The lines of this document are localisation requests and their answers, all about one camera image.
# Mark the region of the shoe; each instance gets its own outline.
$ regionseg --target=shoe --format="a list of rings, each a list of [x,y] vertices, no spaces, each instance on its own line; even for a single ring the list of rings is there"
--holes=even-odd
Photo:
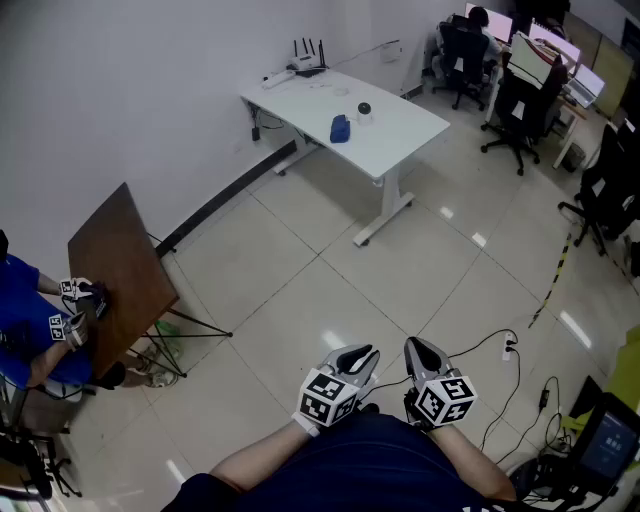
[[[168,388],[178,382],[178,376],[172,372],[158,372],[151,374],[150,388]]]
[[[169,353],[174,361],[178,362],[178,360],[182,357],[182,346],[177,341],[173,340],[165,340],[167,344],[167,348],[169,349]],[[151,373],[154,369],[154,363],[160,357],[160,349],[155,343],[150,343],[149,346],[142,352],[144,358],[138,357],[138,359],[142,359],[144,361],[144,366],[138,369],[140,373]]]

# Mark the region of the cable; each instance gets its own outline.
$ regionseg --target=cable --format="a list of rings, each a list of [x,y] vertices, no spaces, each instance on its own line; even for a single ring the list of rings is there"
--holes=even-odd
[[[544,387],[542,388],[542,396],[540,397],[540,404],[538,406],[538,415],[536,416],[535,421],[533,422],[533,424],[522,433],[522,436],[520,437],[520,440],[518,441],[518,444],[516,445],[516,447],[511,450],[510,452],[507,452],[506,455],[504,455],[498,462],[496,462],[496,464],[500,464],[504,459],[506,459],[509,455],[511,455],[513,452],[515,452],[519,447],[520,444],[522,444],[522,441],[524,440],[525,436],[527,435],[527,433],[538,424],[538,420],[540,419],[540,415],[542,414],[542,411],[544,410],[544,408],[547,406],[547,397],[548,395],[545,396],[544,392],[547,391],[547,385],[549,384],[549,382],[551,382],[552,380],[556,381],[556,388],[558,391],[557,394],[557,398],[558,398],[558,407],[560,407],[560,382],[558,381],[558,377],[556,377],[555,375],[552,375],[551,377],[549,377],[547,379],[547,382],[544,383]]]
[[[460,357],[463,356],[465,354],[468,354],[469,352],[471,352],[472,350],[477,349],[480,345],[482,345],[485,341],[487,341],[489,338],[491,338],[492,336],[495,336],[496,334],[500,334],[501,332],[510,332],[511,334],[513,334],[513,337],[515,338],[516,342],[514,343],[514,345],[517,345],[519,343],[518,341],[518,335],[515,333],[515,331],[511,330],[511,329],[500,329],[496,332],[493,332],[491,334],[489,334],[489,336],[487,336],[486,338],[484,338],[480,343],[478,343],[477,345],[474,345],[473,347],[471,347],[468,350],[465,350],[464,352],[460,352],[458,354],[453,354],[452,356],[449,356],[449,359],[453,359],[454,357]]]
[[[354,55],[353,57],[349,57],[348,59],[341,60],[337,64],[332,64],[331,67],[335,68],[336,66],[339,66],[340,64],[344,64],[345,62],[351,62],[353,59],[357,59],[358,57],[360,57],[360,55],[364,55],[365,53],[369,53],[369,52],[372,52],[373,50],[377,50],[378,48],[382,48],[385,44],[399,43],[399,42],[400,42],[400,39],[394,39],[393,41],[387,41],[386,43],[382,43],[382,44],[379,44],[378,46],[374,46],[373,48],[370,48],[369,50],[365,50],[363,52],[360,52],[360,53]]]
[[[410,378],[411,378],[411,375],[407,376],[405,379],[402,379],[401,381],[398,381],[398,382],[391,382],[391,383],[389,383],[389,384],[382,384],[382,385],[380,385],[380,386],[375,386],[375,387],[371,388],[371,389],[369,390],[369,392],[368,392],[366,395],[364,395],[364,396],[360,399],[360,401],[361,401],[361,402],[364,402],[364,399],[365,399],[365,398],[367,398],[367,397],[368,397],[371,393],[373,393],[376,389],[386,388],[386,387],[388,387],[388,386],[397,386],[398,384],[402,384],[403,382],[407,382]]]
[[[509,405],[509,402],[511,401],[511,399],[513,398],[513,396],[516,394],[516,391],[518,391],[518,388],[520,387],[520,352],[518,352],[515,348],[511,347],[511,351],[515,352],[518,356],[518,382],[516,383],[516,387],[513,390],[513,392],[511,393],[511,395],[509,395],[509,398],[507,398],[507,401],[504,404],[504,407],[502,408],[502,412],[498,415],[498,417],[493,420],[491,423],[489,423],[489,425],[487,426],[487,429],[484,431],[484,435],[482,436],[482,444],[480,445],[480,451],[484,450],[484,444],[487,442],[487,434],[489,433],[489,429],[491,428],[491,426],[499,421],[500,419],[502,419],[502,415],[506,412],[507,407]]]

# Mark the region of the black office chair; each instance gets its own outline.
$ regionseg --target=black office chair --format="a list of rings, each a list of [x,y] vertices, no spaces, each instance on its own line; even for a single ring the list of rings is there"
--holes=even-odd
[[[547,112],[553,106],[566,82],[566,68],[557,66],[552,69],[542,89],[538,89],[526,80],[514,75],[508,69],[507,63],[508,58],[505,58],[505,74],[495,107],[500,118],[500,127],[488,124],[481,127],[482,131],[491,128],[492,131],[500,135],[500,138],[481,146],[480,150],[486,153],[489,148],[509,146],[518,160],[518,175],[522,176],[524,174],[522,151],[533,155],[534,163],[540,163],[540,155],[532,146],[546,131]]]
[[[567,208],[584,219],[580,236],[573,243],[576,247],[591,228],[599,245],[598,254],[604,256],[607,251],[603,238],[615,240],[640,216],[640,179],[635,172],[638,142],[626,125],[617,133],[610,125],[605,126],[598,161],[584,172],[580,192],[575,196],[582,208],[566,202],[558,205],[558,209]],[[600,180],[604,186],[596,195],[594,186],[597,189]],[[637,199],[629,202],[633,196]]]
[[[475,101],[481,111],[484,110],[480,92],[483,86],[484,53],[489,46],[489,38],[482,34],[480,29],[471,28],[468,23],[460,20],[455,24],[440,23],[440,34],[444,42],[441,67],[447,85],[434,87],[431,92],[435,94],[440,90],[457,91],[458,99],[452,105],[454,110],[458,109],[463,95]],[[462,71],[456,69],[458,59],[462,59]]]

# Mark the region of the baseboard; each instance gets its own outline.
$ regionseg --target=baseboard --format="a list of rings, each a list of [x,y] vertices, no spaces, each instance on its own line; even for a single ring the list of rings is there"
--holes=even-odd
[[[173,233],[165,238],[156,247],[156,253],[159,258],[163,258],[176,245],[178,245],[189,233],[202,224],[213,212],[223,206],[233,196],[242,192],[247,186],[257,180],[265,172],[272,169],[285,158],[289,157],[297,151],[296,141],[292,140],[288,144],[269,155],[258,165],[240,176],[231,185],[217,194],[213,199],[204,204],[197,212],[183,222]]]

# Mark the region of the blue shirt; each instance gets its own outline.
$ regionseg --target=blue shirt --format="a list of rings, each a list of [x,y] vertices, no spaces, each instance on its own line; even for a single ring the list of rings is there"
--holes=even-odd
[[[38,293],[39,277],[38,269],[15,256],[0,262],[0,331],[12,340],[0,344],[0,373],[21,389],[31,376],[31,361],[55,343],[49,317],[68,317]],[[69,352],[49,375],[71,385],[85,384],[90,377],[91,363],[83,349]]]
[[[163,512],[494,512],[492,504],[460,480],[444,453],[416,428],[392,416],[356,413],[324,429],[249,492],[239,495],[199,474],[182,484]],[[501,502],[500,509],[514,504]]]

